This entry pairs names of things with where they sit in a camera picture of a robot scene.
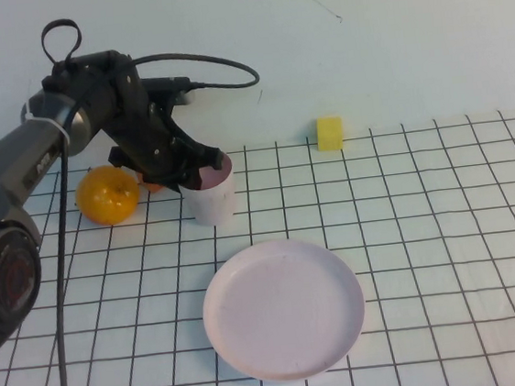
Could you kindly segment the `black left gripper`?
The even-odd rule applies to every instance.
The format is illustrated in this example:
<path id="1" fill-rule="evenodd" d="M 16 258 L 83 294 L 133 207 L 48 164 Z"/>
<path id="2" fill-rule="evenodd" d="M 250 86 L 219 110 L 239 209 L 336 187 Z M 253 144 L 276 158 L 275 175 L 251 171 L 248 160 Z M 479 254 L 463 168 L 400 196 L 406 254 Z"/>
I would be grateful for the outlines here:
<path id="1" fill-rule="evenodd" d="M 142 79 L 122 75 L 109 81 L 115 112 L 103 127 L 115 143 L 108 158 L 112 165 L 136 171 L 142 181 L 175 192 L 181 187 L 201 190 L 200 169 L 223 168 L 219 148 L 197 143 L 172 119 L 173 107 L 191 84 L 183 76 Z"/>

